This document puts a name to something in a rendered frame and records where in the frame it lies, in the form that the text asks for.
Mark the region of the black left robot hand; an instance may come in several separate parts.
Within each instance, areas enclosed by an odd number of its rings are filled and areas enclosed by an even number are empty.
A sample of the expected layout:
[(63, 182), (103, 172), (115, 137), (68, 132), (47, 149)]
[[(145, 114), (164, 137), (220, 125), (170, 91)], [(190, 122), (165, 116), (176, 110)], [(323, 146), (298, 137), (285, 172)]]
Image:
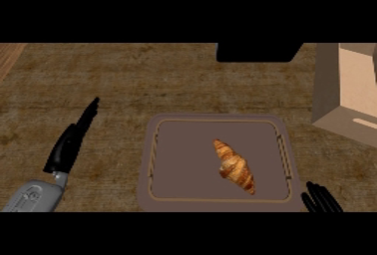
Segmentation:
[(77, 160), (82, 139), (97, 114), (99, 98), (94, 98), (78, 121), (69, 124), (54, 143), (43, 171), (53, 173), (56, 171), (68, 173)]

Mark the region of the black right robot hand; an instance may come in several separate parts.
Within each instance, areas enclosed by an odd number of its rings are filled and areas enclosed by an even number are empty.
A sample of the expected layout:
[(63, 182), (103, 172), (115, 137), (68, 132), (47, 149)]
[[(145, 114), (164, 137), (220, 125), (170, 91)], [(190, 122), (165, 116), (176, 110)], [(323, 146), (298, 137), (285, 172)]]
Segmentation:
[(300, 194), (300, 198), (309, 212), (343, 211), (334, 196), (322, 185), (307, 181), (306, 189), (307, 191)]

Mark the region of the golden brown croissant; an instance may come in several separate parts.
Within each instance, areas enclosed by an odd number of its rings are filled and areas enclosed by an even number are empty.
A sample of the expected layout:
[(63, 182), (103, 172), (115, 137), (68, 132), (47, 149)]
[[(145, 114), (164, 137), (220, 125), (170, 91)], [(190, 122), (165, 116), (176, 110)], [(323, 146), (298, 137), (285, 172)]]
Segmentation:
[(254, 178), (247, 160), (221, 140), (215, 139), (213, 148), (220, 160), (218, 175), (232, 182), (249, 195), (254, 194)]

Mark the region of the brown serving tray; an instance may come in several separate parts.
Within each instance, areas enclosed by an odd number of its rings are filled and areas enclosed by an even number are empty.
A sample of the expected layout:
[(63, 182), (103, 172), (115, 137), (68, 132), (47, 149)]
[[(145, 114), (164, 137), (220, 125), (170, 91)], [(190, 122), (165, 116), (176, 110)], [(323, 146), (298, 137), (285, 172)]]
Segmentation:
[[(220, 177), (213, 142), (247, 161), (255, 192)], [(147, 124), (137, 202), (147, 211), (297, 212), (300, 180), (285, 125), (272, 115), (158, 114)]]

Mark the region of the open cardboard box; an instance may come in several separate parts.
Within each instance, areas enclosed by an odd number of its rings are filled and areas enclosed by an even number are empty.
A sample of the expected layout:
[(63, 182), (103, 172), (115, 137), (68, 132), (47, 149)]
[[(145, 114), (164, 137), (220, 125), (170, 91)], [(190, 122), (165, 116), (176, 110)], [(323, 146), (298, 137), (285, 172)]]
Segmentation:
[(377, 147), (377, 43), (317, 43), (312, 124)]

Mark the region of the black appliance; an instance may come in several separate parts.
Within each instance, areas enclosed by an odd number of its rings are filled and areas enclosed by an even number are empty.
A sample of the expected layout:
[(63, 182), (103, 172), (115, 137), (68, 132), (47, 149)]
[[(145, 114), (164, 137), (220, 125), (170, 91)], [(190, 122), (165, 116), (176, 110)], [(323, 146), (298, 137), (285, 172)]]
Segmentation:
[(286, 63), (301, 43), (217, 43), (215, 60), (224, 63)]

